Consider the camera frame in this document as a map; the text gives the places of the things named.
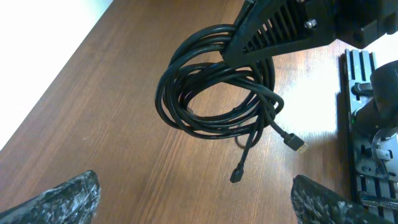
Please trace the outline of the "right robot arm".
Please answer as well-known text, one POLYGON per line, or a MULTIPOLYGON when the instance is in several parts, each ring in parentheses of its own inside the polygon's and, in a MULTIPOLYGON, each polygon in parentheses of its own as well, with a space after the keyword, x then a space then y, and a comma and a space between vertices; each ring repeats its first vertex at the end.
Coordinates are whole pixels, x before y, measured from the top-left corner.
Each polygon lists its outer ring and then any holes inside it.
MULTIPOLYGON (((397 1, 258 0, 245 1, 234 24, 237 31, 222 53, 233 68, 275 55, 328 45, 336 39, 363 49, 397 32, 397 1)), ((355 83, 354 93, 371 101, 355 111, 355 127, 373 137, 377 174, 389 177, 376 144, 397 132, 397 62, 375 69, 370 83, 355 83)))

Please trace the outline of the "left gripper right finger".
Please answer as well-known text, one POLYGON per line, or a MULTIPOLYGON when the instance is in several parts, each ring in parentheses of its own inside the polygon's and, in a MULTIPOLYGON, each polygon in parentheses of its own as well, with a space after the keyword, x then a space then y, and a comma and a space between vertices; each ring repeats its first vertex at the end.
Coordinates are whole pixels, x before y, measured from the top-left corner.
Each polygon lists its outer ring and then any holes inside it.
POLYGON ((294 177, 290 199, 299 223, 390 223, 304 175, 294 177))

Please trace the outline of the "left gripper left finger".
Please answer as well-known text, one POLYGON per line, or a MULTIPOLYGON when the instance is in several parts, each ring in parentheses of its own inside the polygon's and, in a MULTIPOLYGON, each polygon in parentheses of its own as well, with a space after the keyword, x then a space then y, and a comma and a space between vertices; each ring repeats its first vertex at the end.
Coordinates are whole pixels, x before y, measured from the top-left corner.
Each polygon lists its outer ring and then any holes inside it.
POLYGON ((91 223, 100 198, 98 176, 88 170, 1 212, 1 223, 91 223))

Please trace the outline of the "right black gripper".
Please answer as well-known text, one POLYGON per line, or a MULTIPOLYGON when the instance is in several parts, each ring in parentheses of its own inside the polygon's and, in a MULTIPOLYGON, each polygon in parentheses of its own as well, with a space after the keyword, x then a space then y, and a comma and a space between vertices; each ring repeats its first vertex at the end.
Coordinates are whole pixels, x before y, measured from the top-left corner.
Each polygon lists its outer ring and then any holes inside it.
POLYGON ((328 45, 364 49, 397 32, 397 0, 255 1, 223 51, 230 67, 328 45))

